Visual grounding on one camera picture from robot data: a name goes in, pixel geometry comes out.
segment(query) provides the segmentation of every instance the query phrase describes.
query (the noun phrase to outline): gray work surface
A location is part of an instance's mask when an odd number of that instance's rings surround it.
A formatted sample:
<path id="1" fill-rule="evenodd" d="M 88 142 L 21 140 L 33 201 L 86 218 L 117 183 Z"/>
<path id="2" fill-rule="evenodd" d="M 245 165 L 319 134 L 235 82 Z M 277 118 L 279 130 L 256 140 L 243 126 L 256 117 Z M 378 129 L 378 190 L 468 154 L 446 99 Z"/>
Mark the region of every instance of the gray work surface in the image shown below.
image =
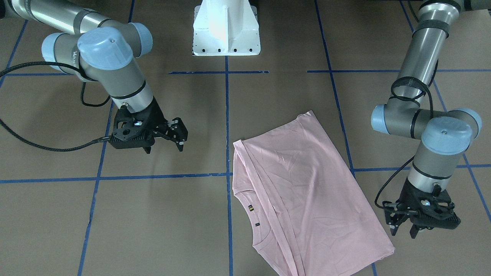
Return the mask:
<path id="1" fill-rule="evenodd" d="M 137 61 L 164 115 L 182 118 L 189 141 L 184 152 L 161 139 L 150 155 L 101 143 L 55 153 L 0 129 L 0 275 L 276 275 L 252 248 L 247 214 L 227 193 L 232 143 L 309 110 L 383 222 L 373 199 L 419 143 L 370 126 L 416 26 L 407 2 L 260 0 L 261 54 L 228 59 L 191 55 L 193 9 L 200 2 L 76 1 L 150 29 L 153 50 Z M 34 21 L 1 20 L 0 66 L 42 60 L 41 43 L 54 32 Z M 357 276 L 490 275 L 490 53 L 488 12 L 461 14 L 431 86 L 435 110 L 471 108 L 484 122 L 448 186 L 461 225 L 426 230 L 412 240 L 408 221 L 390 237 L 395 253 Z M 82 106 L 81 85 L 48 66 L 12 72 L 0 81 L 0 118 L 51 147 L 101 137 L 109 104 Z M 106 96 L 100 84 L 87 85 L 87 102 Z M 426 98 L 422 107 L 428 106 Z M 407 173 L 394 179 L 381 201 L 398 198 Z"/>

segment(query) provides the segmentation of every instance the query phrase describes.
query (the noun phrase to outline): white stand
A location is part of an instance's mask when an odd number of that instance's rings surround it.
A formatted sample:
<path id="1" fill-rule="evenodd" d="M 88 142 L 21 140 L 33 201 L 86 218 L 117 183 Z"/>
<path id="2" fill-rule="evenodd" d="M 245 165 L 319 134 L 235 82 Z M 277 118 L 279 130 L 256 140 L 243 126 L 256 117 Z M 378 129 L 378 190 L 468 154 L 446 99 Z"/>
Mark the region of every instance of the white stand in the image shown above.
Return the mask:
<path id="1" fill-rule="evenodd" d="M 257 9 L 248 0 L 203 0 L 194 9 L 195 55 L 258 55 Z"/>

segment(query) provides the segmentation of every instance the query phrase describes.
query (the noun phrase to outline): pink fabric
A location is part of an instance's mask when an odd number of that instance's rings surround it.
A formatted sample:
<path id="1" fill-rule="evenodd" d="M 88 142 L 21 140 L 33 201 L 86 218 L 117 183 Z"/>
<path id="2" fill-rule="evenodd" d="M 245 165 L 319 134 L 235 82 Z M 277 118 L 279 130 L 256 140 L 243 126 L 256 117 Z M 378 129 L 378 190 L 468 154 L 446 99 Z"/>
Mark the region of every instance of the pink fabric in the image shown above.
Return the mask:
<path id="1" fill-rule="evenodd" d="M 233 193 L 279 275 L 348 276 L 394 253 L 312 111 L 234 147 Z"/>

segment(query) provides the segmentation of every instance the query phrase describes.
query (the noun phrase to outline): blue plastic cap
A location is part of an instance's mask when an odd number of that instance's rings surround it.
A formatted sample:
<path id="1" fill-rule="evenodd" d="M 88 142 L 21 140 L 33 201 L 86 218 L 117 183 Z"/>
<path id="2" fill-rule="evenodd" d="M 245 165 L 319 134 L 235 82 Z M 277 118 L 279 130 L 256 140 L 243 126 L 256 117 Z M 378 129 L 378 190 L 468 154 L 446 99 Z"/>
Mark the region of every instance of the blue plastic cap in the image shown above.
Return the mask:
<path id="1" fill-rule="evenodd" d="M 45 61 L 56 62 L 55 43 L 58 37 L 62 34 L 64 34 L 64 32 L 52 33 L 44 39 L 43 44 L 41 45 L 41 53 Z M 63 72 L 59 66 L 50 66 L 58 71 Z"/>
<path id="2" fill-rule="evenodd" d="M 428 122 L 421 141 L 437 154 L 454 155 L 469 147 L 471 137 L 472 129 L 466 122 L 452 117 L 438 117 Z"/>
<path id="3" fill-rule="evenodd" d="M 143 25 L 142 23 L 131 22 L 130 24 L 135 26 L 138 35 L 140 35 L 141 52 L 140 55 L 137 57 L 148 54 L 153 47 L 152 34 L 147 29 L 147 27 L 145 27 L 145 25 Z"/>
<path id="4" fill-rule="evenodd" d="M 113 27 L 95 28 L 84 33 L 77 47 L 85 62 L 101 70 L 121 69 L 133 59 L 130 45 Z"/>
<path id="5" fill-rule="evenodd" d="M 481 132 L 481 128 L 483 127 L 483 120 L 481 119 L 481 117 L 479 116 L 479 114 L 477 112 L 475 112 L 474 110 L 472 110 L 472 109 L 461 108 L 461 109 L 455 109 L 455 110 L 460 110 L 462 112 L 465 112 L 465 113 L 471 115 L 472 118 L 474 118 L 474 120 L 476 120 L 476 123 L 477 123 L 477 135 L 476 135 L 475 138 L 477 138 L 479 136 L 479 133 Z"/>
<path id="6" fill-rule="evenodd" d="M 385 116 L 383 110 L 385 105 L 378 105 L 372 112 L 372 128 L 378 132 L 389 134 L 385 124 Z"/>

